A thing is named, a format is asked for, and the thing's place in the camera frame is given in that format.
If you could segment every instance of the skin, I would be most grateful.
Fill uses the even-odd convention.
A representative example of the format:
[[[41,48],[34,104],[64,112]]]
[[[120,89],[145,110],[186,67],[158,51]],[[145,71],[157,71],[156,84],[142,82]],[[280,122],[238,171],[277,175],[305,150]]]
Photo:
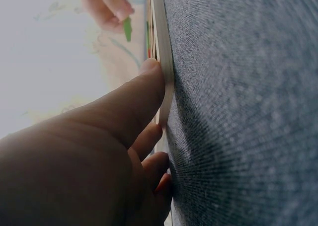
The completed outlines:
[[[162,226],[168,156],[150,123],[164,97],[157,61],[115,91],[0,140],[1,225]]]
[[[123,20],[134,13],[127,0],[82,0],[84,8],[104,30],[123,32]]]

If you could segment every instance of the gray textured fabric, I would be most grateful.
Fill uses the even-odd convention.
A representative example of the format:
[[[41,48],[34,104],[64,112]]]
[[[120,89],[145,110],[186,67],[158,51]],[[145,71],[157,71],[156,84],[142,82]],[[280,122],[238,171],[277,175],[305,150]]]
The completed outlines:
[[[318,225],[318,0],[165,0],[174,226]]]

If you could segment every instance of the finger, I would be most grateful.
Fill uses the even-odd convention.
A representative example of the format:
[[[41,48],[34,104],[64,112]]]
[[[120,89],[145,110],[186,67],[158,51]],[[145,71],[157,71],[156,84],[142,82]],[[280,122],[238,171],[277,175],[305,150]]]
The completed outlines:
[[[161,136],[161,126],[152,122],[139,134],[132,148],[138,154],[140,161],[143,161],[151,153]]]
[[[164,222],[169,215],[172,201],[171,175],[164,174],[155,191],[155,201],[159,222]]]
[[[121,33],[123,23],[114,16],[103,0],[82,0],[83,6],[103,30]]]
[[[146,60],[142,69],[140,76],[64,118],[110,134],[128,149],[156,114],[165,92],[159,63]]]
[[[127,0],[103,0],[112,13],[118,17],[119,21],[125,20],[129,15],[134,13],[131,5]]]
[[[156,152],[142,162],[146,178],[150,184],[150,188],[154,191],[162,176],[169,168],[169,157],[165,152]]]

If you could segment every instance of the wooden strip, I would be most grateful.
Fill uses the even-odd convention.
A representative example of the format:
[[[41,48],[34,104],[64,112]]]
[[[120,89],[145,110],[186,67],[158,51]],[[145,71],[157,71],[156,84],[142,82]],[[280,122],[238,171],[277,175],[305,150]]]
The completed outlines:
[[[165,15],[164,1],[151,0],[151,7],[154,22],[154,39],[157,60],[161,64],[164,80],[165,80],[165,96],[162,105],[159,109],[158,123],[165,130],[174,90],[174,74],[172,65],[172,51],[170,44],[170,37],[168,31],[168,24]],[[156,151],[162,151],[164,148],[163,138],[158,142]]]

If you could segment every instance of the green object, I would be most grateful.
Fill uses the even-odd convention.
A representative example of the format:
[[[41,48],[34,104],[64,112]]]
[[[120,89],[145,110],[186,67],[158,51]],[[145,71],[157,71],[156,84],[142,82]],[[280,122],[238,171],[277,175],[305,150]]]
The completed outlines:
[[[126,40],[128,42],[131,41],[131,33],[133,32],[133,29],[131,28],[131,19],[130,17],[127,17],[126,20],[124,20],[124,31]]]

